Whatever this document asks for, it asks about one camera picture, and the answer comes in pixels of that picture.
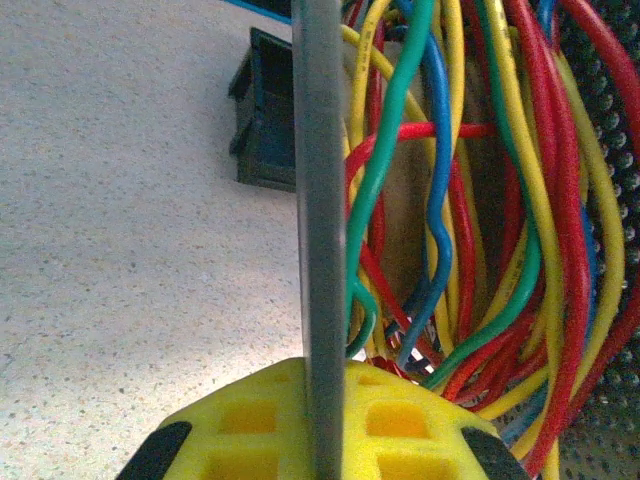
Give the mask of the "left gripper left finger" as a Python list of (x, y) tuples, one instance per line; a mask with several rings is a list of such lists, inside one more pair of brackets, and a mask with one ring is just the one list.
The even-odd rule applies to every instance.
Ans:
[(291, 358), (167, 417), (120, 479), (311, 479), (305, 361)]

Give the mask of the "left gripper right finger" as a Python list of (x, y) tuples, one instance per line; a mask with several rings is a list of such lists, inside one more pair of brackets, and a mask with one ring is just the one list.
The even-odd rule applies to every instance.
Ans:
[(527, 479), (496, 428), (363, 362), (345, 369), (345, 479)]

